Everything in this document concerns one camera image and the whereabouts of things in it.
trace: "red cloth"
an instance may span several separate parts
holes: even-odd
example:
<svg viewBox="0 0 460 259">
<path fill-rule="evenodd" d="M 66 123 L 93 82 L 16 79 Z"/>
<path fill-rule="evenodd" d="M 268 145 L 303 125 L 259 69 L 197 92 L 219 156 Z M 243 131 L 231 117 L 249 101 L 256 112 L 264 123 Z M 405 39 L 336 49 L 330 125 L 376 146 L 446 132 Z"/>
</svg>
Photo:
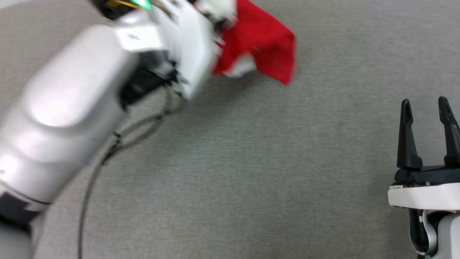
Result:
<svg viewBox="0 0 460 259">
<path fill-rule="evenodd" d="M 213 73 L 227 71 L 240 55 L 251 53 L 257 70 L 287 85 L 294 71 L 294 33 L 249 0 L 237 0 L 236 9 L 238 21 L 223 32 L 225 44 Z"/>
</svg>

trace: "red and white cloth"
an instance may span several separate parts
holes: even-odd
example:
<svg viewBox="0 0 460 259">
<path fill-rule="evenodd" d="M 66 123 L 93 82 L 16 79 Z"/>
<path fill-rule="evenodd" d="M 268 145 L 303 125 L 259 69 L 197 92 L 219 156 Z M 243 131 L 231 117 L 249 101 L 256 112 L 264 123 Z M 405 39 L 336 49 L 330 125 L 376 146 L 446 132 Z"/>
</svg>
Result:
<svg viewBox="0 0 460 259">
<path fill-rule="evenodd" d="M 213 74 L 240 77 L 256 68 L 287 85 L 294 71 L 295 36 L 249 0 L 236 0 L 236 23 L 222 34 Z"/>
</svg>

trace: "black cable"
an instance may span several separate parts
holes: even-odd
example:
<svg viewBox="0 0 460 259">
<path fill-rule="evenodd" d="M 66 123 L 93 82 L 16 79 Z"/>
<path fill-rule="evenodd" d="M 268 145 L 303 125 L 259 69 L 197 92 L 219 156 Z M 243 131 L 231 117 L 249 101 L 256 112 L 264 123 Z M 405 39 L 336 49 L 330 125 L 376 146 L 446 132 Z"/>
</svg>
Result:
<svg viewBox="0 0 460 259">
<path fill-rule="evenodd" d="M 153 116 L 149 116 L 147 118 L 141 119 L 137 121 L 135 124 L 130 126 L 128 129 L 126 129 L 124 132 L 121 134 L 116 134 L 115 136 L 117 137 L 115 143 L 108 149 L 106 154 L 103 156 L 101 159 L 101 162 L 97 164 L 97 166 L 94 168 L 94 171 L 91 174 L 91 178 L 88 182 L 88 186 L 86 188 L 85 192 L 85 197 L 82 202 L 81 206 L 81 212 L 80 212 L 80 220 L 79 220 L 79 225 L 78 225 L 78 259 L 83 259 L 83 231 L 85 229 L 85 221 L 86 221 L 86 213 L 88 211 L 88 204 L 89 200 L 91 198 L 92 191 L 94 189 L 94 186 L 96 184 L 96 181 L 102 171 L 102 167 L 110 160 L 112 159 L 115 155 L 118 155 L 120 151 L 127 150 L 129 148 L 134 147 L 135 145 L 139 144 L 142 140 L 145 140 L 147 137 L 155 133 L 159 126 L 161 125 L 161 122 L 165 116 L 175 114 L 176 112 L 180 111 L 182 106 L 179 106 L 179 109 L 176 109 L 175 111 L 171 111 L 171 106 L 172 106 L 172 94 L 169 89 L 169 87 L 165 86 L 165 95 L 166 95 L 166 100 L 165 100 L 165 105 L 163 107 L 163 111 L 160 114 L 156 114 Z M 139 127 L 144 126 L 148 123 L 153 122 L 153 124 L 150 126 L 148 130 L 146 130 L 143 134 L 141 134 L 139 137 L 135 138 L 128 144 L 123 144 L 122 140 L 126 136 L 128 136 L 130 133 L 134 132 L 137 130 Z"/>
</svg>

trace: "green light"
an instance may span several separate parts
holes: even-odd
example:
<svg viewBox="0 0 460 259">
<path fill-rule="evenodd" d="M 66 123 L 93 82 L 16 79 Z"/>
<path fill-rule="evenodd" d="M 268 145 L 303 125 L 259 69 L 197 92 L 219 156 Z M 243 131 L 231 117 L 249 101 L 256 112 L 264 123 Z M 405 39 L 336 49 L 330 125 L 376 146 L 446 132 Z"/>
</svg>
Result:
<svg viewBox="0 0 460 259">
<path fill-rule="evenodd" d="M 145 10 L 152 9 L 152 7 L 150 6 L 149 0 L 132 0 L 132 1 Z"/>
</svg>

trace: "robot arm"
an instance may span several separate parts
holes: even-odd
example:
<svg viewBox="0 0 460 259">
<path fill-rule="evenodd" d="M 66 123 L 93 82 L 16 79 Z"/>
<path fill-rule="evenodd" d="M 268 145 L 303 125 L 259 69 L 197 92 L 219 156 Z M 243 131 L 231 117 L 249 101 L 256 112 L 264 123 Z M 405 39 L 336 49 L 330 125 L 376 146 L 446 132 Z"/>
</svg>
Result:
<svg viewBox="0 0 460 259">
<path fill-rule="evenodd" d="M 130 105 L 162 85 L 190 100 L 209 77 L 216 60 L 213 23 L 187 0 L 160 2 L 161 8 L 148 1 L 145 9 L 133 8 L 114 26 L 83 31 L 29 80 L 4 118 L 2 258 L 31 256 L 42 213 L 110 138 Z"/>
<path fill-rule="evenodd" d="M 423 166 L 412 134 L 409 100 L 401 105 L 395 183 L 390 205 L 408 208 L 410 238 L 420 258 L 460 258 L 460 128 L 445 97 L 439 97 L 444 124 L 445 165 Z"/>
</svg>

